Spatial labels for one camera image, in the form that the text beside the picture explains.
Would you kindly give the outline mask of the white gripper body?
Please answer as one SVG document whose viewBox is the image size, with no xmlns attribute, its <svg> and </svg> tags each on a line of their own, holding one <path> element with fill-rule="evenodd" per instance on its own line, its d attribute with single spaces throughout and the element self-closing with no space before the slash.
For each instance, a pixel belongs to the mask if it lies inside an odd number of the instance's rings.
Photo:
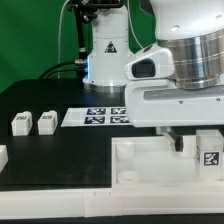
<svg viewBox="0 0 224 224">
<path fill-rule="evenodd" d="M 171 80 L 131 81 L 125 106 L 135 127 L 224 124 L 224 80 L 205 89 L 184 90 Z"/>
</svg>

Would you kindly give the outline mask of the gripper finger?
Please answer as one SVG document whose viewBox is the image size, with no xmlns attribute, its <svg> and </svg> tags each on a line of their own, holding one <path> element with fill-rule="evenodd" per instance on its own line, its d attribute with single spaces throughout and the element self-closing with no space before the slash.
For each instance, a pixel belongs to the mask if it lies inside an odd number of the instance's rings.
<svg viewBox="0 0 224 224">
<path fill-rule="evenodd" d="M 174 130 L 171 130 L 171 137 L 174 140 L 175 151 L 182 152 L 184 147 L 183 137 L 178 135 Z"/>
<path fill-rule="evenodd" d="M 157 127 L 156 128 L 156 134 L 157 135 L 163 135 L 167 139 L 170 147 L 172 149 L 175 149 L 175 138 L 171 134 L 171 128 L 170 127 Z"/>
</svg>

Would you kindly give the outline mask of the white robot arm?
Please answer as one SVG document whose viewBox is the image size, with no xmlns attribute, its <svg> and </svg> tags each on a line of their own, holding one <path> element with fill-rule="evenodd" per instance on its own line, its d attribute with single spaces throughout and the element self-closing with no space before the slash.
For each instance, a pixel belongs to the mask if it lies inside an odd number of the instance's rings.
<svg viewBox="0 0 224 224">
<path fill-rule="evenodd" d="M 224 0 L 149 0 L 156 42 L 125 65 L 135 127 L 183 138 L 175 127 L 224 125 Z"/>
</svg>

